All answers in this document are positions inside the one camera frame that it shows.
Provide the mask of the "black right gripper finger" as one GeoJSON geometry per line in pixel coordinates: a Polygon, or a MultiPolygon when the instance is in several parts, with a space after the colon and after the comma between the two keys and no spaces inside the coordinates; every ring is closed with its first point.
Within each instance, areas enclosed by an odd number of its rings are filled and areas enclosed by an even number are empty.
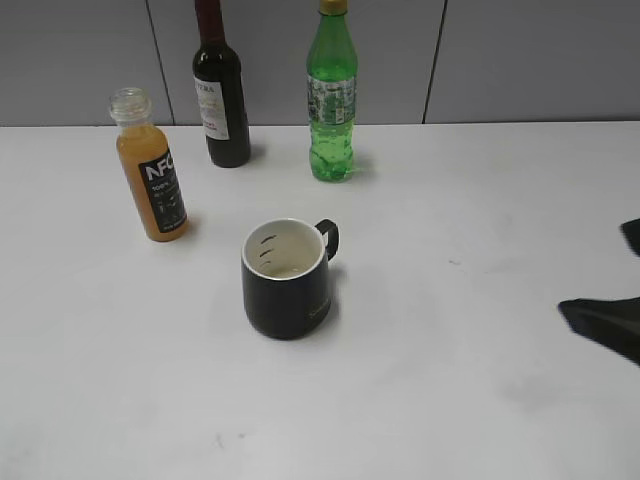
{"type": "Polygon", "coordinates": [[[640,219],[624,222],[620,225],[621,234],[630,251],[640,256],[640,219]]]}
{"type": "Polygon", "coordinates": [[[558,310],[570,329],[639,365],[639,298],[565,300],[558,310]]]}

